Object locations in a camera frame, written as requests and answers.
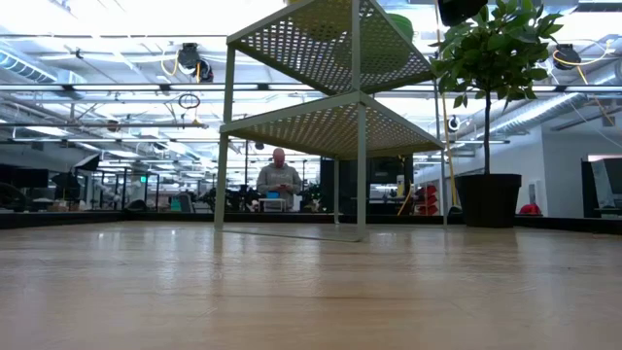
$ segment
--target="gray shirt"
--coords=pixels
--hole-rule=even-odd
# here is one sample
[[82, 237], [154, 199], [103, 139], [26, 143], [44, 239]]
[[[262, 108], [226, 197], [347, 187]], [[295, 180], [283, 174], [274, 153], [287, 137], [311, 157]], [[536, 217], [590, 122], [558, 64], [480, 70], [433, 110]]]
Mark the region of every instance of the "gray shirt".
[[[292, 185], [292, 191], [279, 189], [282, 184]], [[285, 199], [288, 209], [294, 207], [294, 194], [300, 192], [302, 182], [298, 176], [298, 172], [294, 168], [283, 164], [283, 167], [277, 168], [274, 164], [265, 166], [259, 173], [257, 178], [257, 190], [261, 194], [268, 192], [278, 192], [279, 197]]]

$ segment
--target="tree trunk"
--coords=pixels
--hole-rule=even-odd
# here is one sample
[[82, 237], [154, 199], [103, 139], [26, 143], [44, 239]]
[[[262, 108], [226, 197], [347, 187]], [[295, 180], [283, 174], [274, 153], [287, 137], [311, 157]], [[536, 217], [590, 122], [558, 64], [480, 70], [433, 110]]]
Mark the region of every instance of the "tree trunk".
[[486, 91], [486, 114], [484, 122], [484, 174], [490, 174], [490, 91]]

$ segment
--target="green leaves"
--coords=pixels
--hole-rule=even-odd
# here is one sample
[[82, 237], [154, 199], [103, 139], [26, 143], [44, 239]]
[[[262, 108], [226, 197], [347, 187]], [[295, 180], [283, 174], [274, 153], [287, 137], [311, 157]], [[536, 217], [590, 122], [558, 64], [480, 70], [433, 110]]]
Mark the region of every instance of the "green leaves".
[[507, 103], [536, 98], [534, 81], [547, 78], [536, 63], [549, 55], [548, 41], [561, 28], [555, 20], [561, 15], [543, 16], [544, 9], [534, 7], [533, 0], [496, 0], [494, 18], [483, 7], [476, 22], [464, 22], [449, 28], [439, 45], [440, 59], [432, 60], [432, 71], [439, 78], [441, 92], [459, 94], [454, 108], [468, 105], [474, 97], [485, 98], [495, 92]]
[[497, 9], [499, 10], [499, 15], [505, 15], [507, 8], [505, 7], [505, 3], [502, 0], [497, 0]]
[[562, 27], [562, 24], [551, 24], [546, 29], [544, 29], [542, 35], [550, 36], [553, 33], [557, 33], [560, 29], [562, 29]]
[[517, 0], [509, 0], [507, 2], [507, 6], [506, 6], [506, 10], [509, 14], [514, 13], [514, 11], [516, 11], [516, 6], [518, 6], [518, 1]]
[[499, 87], [497, 89], [497, 99], [503, 100], [507, 96], [507, 91], [508, 91], [507, 87]]
[[465, 63], [472, 63], [477, 61], [477, 59], [479, 59], [479, 57], [482, 55], [481, 51], [478, 49], [473, 49], [473, 50], [469, 50], [467, 52], [465, 52]]
[[465, 99], [465, 95], [460, 95], [456, 97], [456, 99], [454, 100], [454, 108], [460, 107], [460, 105], [463, 104], [463, 99]]
[[532, 0], [523, 0], [523, 10], [532, 11], [534, 9], [534, 3]]
[[505, 39], [505, 36], [502, 34], [493, 34], [493, 36], [488, 39], [488, 50], [496, 50], [505, 46], [505, 43], [508, 40]]
[[465, 107], [468, 105], [468, 96], [466, 94], [462, 94], [454, 100], [454, 108], [458, 108], [460, 105]]
[[532, 69], [528, 71], [527, 73], [530, 78], [537, 80], [537, 81], [548, 78], [548, 73], [546, 72], [546, 69], [542, 69], [542, 68]]

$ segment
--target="potted plant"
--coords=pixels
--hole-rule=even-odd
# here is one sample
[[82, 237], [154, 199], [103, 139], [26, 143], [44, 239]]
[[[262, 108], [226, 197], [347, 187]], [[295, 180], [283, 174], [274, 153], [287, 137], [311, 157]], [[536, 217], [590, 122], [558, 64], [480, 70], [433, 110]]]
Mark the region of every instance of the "potted plant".
[[484, 174], [456, 178], [463, 215], [468, 226], [487, 228], [512, 227], [516, 212], [521, 175], [490, 172], [490, 110], [492, 95], [499, 101], [535, 99], [534, 81], [545, 79], [545, 69], [537, 63], [548, 58], [544, 39], [562, 28], [555, 20], [561, 15], [543, 15], [532, 0], [503, 2], [489, 18], [488, 7], [479, 14], [451, 27], [439, 46], [439, 59], [432, 61], [432, 71], [440, 78], [441, 93], [458, 92], [454, 108], [468, 104], [468, 92], [486, 99], [484, 132]]

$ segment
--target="shelf leg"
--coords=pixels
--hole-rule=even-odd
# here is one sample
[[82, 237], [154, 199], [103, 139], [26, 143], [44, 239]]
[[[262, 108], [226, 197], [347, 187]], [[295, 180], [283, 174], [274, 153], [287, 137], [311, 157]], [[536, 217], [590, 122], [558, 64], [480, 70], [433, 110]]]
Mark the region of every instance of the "shelf leg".
[[339, 160], [334, 160], [334, 222], [339, 224]]
[[[436, 110], [436, 138], [440, 140], [440, 112], [438, 110], [438, 86], [436, 79], [432, 79], [434, 84], [434, 109]], [[440, 151], [440, 215], [443, 216], [443, 226], [447, 228], [447, 186], [445, 184], [445, 149]]]
[[[226, 50], [226, 76], [225, 76], [225, 110], [223, 122], [231, 123], [233, 116], [233, 84], [235, 82], [235, 49], [228, 47]], [[225, 201], [226, 201], [226, 156], [228, 153], [229, 139], [221, 134], [218, 153], [218, 185], [216, 187], [216, 208], [214, 213], [214, 226], [223, 228], [225, 224]]]
[[361, 0], [352, 0], [352, 90], [361, 89]]
[[367, 216], [367, 149], [366, 149], [366, 110], [359, 104], [359, 164], [357, 172], [357, 229], [364, 233]]

